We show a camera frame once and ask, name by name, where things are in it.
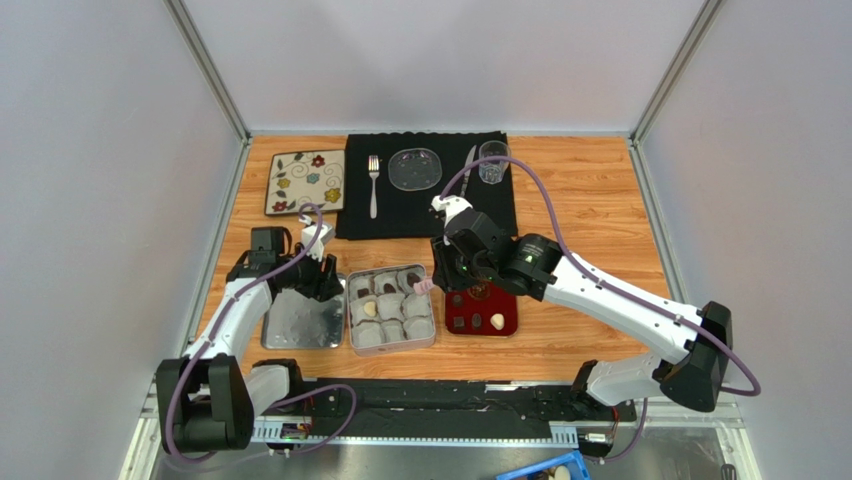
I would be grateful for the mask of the dark textured chocolate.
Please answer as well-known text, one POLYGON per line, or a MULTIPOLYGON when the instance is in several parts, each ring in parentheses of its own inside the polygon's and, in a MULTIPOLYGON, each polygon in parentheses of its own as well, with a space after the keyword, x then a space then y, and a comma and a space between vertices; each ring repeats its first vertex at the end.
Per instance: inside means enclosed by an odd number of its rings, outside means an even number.
POLYGON ((406 274, 406 282, 409 286, 414 286, 415 284, 417 284, 421 281, 422 281, 422 279, 417 273, 408 272, 406 274))

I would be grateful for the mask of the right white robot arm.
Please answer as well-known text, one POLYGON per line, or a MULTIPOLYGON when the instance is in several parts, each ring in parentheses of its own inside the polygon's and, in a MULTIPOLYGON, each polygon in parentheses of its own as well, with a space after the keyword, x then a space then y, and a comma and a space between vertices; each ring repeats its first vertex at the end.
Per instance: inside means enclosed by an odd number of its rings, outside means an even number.
POLYGON ((436 199, 432 208, 444 223, 431 241, 432 280, 444 292, 490 283, 582 312, 648 347, 626 360, 585 362, 572 384, 579 395, 606 406, 666 397, 693 411, 715 410, 733 347, 726 306, 668 300, 564 253, 547 237, 513 238, 459 197, 436 199))

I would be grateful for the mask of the pink metal tongs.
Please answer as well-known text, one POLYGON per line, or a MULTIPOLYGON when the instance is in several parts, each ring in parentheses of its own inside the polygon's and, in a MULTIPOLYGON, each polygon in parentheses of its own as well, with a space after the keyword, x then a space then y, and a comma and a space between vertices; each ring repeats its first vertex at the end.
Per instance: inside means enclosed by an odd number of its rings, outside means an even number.
POLYGON ((435 287, 434 282, 430 277, 424 278, 423 280, 416 282, 412 288, 417 295, 425 295, 428 294, 435 287))

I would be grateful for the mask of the white shell chocolate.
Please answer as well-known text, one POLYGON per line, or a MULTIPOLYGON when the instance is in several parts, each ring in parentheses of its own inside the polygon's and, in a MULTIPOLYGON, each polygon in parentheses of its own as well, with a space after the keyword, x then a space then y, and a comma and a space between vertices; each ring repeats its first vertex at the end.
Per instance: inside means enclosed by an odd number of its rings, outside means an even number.
POLYGON ((497 331, 505 328, 505 317, 502 314, 494 314, 490 317, 490 324, 497 331))
POLYGON ((363 312, 367 317, 374 318, 378 314, 378 306, 375 301, 367 301, 363 305, 363 312))

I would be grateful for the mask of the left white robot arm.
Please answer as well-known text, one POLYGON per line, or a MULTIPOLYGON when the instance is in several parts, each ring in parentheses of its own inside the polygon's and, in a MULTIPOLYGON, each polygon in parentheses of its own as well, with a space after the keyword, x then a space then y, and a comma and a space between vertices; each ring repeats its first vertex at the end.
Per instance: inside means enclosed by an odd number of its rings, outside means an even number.
POLYGON ((334 230, 309 222, 293 241, 284 227, 258 227, 250 247, 226 276, 222 300, 203 333, 155 373, 166 453, 199 462, 215 452, 242 450, 258 415, 285 399, 300 380, 292 360, 240 368, 256 325, 281 293, 319 302, 343 292, 336 258, 324 251, 334 230))

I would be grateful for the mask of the silver chocolate tin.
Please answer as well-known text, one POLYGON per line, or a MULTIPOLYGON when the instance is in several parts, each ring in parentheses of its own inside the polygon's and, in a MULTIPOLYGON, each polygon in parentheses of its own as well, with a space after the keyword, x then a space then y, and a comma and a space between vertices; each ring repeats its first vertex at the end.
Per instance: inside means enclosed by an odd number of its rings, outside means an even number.
POLYGON ((346 311, 350 343, 360 357, 428 348, 436 339, 436 322, 430 294, 417 295, 406 282, 408 272, 421 279, 427 272, 421 264, 387 266, 356 271, 346 278, 346 311), (386 294, 383 285, 391 283, 395 293, 386 294), (372 294, 359 298, 357 291, 368 288, 372 294), (363 305, 375 301, 378 314, 367 317, 363 305))

